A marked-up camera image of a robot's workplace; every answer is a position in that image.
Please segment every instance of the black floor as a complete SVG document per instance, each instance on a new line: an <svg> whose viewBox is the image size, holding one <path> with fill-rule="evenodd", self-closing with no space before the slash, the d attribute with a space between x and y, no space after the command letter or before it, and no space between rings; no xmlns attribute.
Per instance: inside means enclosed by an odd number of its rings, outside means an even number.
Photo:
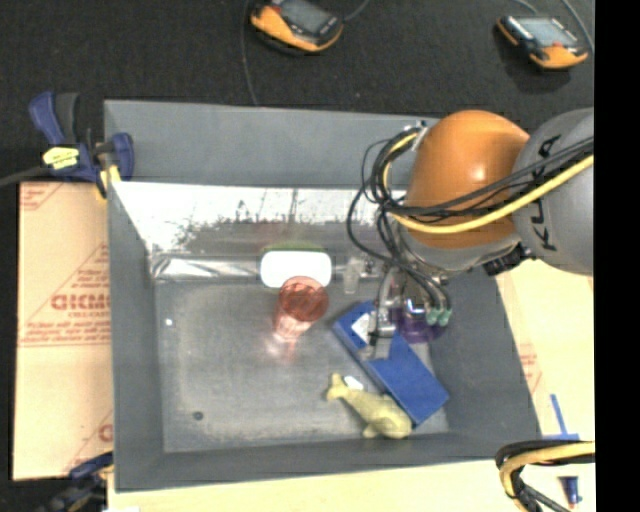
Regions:
<svg viewBox="0 0 640 512"><path fill-rule="evenodd" d="M360 2L317 3L346 14ZM528 4L558 16L585 41L595 42L595 0ZM243 28L244 8L240 0L4 2L0 177L38 164L44 141L31 125L27 104L47 89L79 92L78 128L91 127L96 138L102 134L106 98L435 117L484 109L527 131L565 111L594 105L595 56L569 72L545 74L496 34L496 18L526 14L525 2L371 0L336 46L306 57L264 46L251 28ZM0 444L0 511L32 510L62 486L9 481L16 220L16 188L6 187L0 190L0 438L7 440Z"/></svg>

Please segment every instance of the orange handheld device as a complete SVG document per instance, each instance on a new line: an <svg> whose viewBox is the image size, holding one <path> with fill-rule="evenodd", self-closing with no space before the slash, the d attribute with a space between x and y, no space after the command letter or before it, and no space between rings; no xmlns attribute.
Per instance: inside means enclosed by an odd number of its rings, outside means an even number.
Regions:
<svg viewBox="0 0 640 512"><path fill-rule="evenodd" d="M341 18L307 0L270 0L257 4L250 16L258 35L286 53L318 53L340 37Z"/></svg>
<svg viewBox="0 0 640 512"><path fill-rule="evenodd" d="M498 29L544 70L563 70L584 62L588 56L578 38L550 16L503 16Z"/></svg>

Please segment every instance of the yellow plush fish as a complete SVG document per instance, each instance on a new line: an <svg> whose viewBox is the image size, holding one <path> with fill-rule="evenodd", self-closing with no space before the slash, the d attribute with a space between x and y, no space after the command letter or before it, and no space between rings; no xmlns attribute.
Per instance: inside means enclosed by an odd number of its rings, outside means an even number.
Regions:
<svg viewBox="0 0 640 512"><path fill-rule="evenodd" d="M367 423L362 435L375 437L378 434L392 439L402 439L411 433L411 418L389 395L377 395L363 389L350 387L340 375L331 375L331 386L327 400L342 398Z"/></svg>

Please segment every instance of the gray container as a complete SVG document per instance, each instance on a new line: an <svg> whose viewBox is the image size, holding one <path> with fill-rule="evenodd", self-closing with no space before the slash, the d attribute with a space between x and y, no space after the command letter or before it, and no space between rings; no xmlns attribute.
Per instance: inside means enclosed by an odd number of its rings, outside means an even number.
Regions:
<svg viewBox="0 0 640 512"><path fill-rule="evenodd" d="M117 490L463 462L539 436L499 291L479 270L450 283L445 334L416 346L450 399L408 439L364 439L360 418L323 398L334 371L376 390L331 331L374 298L380 272L344 292L344 198L366 148L423 119L128 101L106 102L105 117L107 134L133 137L139 182L109 198ZM375 244L371 213L356 230ZM315 243L334 263L329 311L293 353L273 343L275 292L257 273L280 242Z"/></svg>

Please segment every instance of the translucent pink cup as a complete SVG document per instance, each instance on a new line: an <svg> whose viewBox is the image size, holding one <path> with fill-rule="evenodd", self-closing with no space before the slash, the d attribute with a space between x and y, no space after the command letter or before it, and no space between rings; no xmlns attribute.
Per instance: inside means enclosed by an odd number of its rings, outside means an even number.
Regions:
<svg viewBox="0 0 640 512"><path fill-rule="evenodd" d="M273 315L273 333L293 343L327 312L329 296L315 279L296 276L288 279L278 292Z"/></svg>

